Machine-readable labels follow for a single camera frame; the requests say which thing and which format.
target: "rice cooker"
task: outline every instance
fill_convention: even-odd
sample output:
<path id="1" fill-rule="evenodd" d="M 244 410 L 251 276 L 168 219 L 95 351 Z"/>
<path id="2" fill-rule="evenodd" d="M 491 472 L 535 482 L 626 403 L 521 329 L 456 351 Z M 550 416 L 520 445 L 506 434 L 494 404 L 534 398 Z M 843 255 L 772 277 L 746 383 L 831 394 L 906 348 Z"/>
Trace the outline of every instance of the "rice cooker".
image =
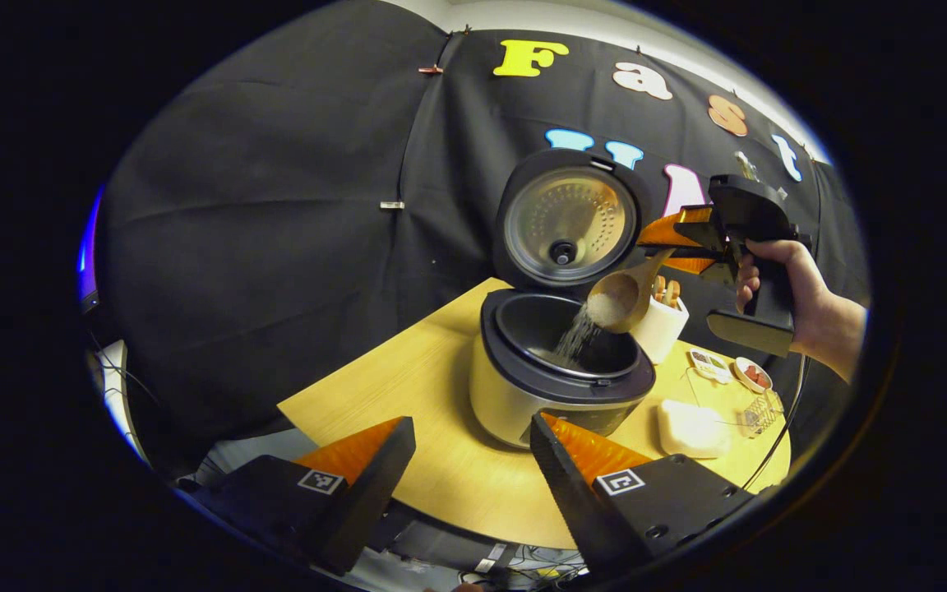
<path id="1" fill-rule="evenodd" d="M 514 288 L 485 298 L 469 375 L 473 413 L 499 441 L 529 449 L 538 412 L 607 436 L 653 387 L 629 333 L 598 331 L 574 359 L 552 355 L 595 282 L 644 260 L 647 199 L 634 171 L 586 151 L 545 150 L 511 173 L 492 263 Z"/>

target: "orange letter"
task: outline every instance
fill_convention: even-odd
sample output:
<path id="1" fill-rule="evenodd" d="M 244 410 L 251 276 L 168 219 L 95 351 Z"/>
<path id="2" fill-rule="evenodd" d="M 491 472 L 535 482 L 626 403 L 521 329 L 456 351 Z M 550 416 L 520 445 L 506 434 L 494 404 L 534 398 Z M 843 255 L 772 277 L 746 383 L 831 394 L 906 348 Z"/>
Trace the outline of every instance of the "orange letter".
<path id="1" fill-rule="evenodd" d="M 540 67 L 550 67 L 553 55 L 567 56 L 568 48 L 562 44 L 549 44 L 546 41 L 522 41 L 507 39 L 502 45 L 506 48 L 503 63 L 492 74 L 496 76 L 538 76 L 533 62 Z"/>
<path id="2" fill-rule="evenodd" d="M 710 109 L 707 109 L 707 115 L 711 116 L 711 121 L 734 136 L 747 135 L 743 109 L 718 95 L 707 97 L 707 104 L 711 105 Z"/>

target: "white container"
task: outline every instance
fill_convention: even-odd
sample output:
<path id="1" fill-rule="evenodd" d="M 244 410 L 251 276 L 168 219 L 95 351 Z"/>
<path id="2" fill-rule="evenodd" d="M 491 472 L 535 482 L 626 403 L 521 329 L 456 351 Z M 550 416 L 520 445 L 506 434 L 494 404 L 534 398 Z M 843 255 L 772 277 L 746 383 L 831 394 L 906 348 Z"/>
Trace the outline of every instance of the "white container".
<path id="1" fill-rule="evenodd" d="M 689 320 L 689 311 L 681 298 L 676 298 L 677 310 L 667 304 L 657 303 L 657 299 L 649 299 L 649 310 L 642 317 L 642 322 L 631 329 L 631 336 L 638 341 L 638 345 L 645 349 L 649 360 L 654 366 L 668 359 L 668 354 L 674 348 L 674 342 L 681 334 L 681 328 Z"/>
<path id="2" fill-rule="evenodd" d="M 718 458 L 732 449 L 732 430 L 714 409 L 664 400 L 657 421 L 660 443 L 668 454 Z"/>

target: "white cup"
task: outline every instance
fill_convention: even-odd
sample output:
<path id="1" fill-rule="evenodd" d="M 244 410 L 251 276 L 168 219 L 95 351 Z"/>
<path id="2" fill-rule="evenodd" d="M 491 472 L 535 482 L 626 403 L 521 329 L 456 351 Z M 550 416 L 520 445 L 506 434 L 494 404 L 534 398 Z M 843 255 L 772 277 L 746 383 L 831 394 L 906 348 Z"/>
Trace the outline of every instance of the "white cup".
<path id="1" fill-rule="evenodd" d="M 681 328 L 689 320 L 689 311 L 681 298 L 676 298 L 677 308 L 670 308 L 667 304 L 657 303 L 655 298 L 649 300 L 649 310 L 642 317 L 641 322 L 631 329 L 631 337 L 638 341 L 638 345 L 645 349 L 649 360 L 654 366 L 668 359 L 668 354 L 674 348 L 674 342 L 681 334 Z"/>

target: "white wall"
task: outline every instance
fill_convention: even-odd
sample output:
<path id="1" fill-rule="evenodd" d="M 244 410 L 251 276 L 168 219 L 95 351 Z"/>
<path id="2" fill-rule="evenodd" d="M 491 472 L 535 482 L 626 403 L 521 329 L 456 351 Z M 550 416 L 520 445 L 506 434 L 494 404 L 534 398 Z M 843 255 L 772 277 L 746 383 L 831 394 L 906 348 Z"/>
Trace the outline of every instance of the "white wall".
<path id="1" fill-rule="evenodd" d="M 610 0 L 384 0 L 416 12 L 443 30 L 545 30 L 635 49 L 684 68 L 724 89 L 777 123 L 811 158 L 830 162 L 806 124 L 769 87 L 739 64 L 667 22 Z"/>

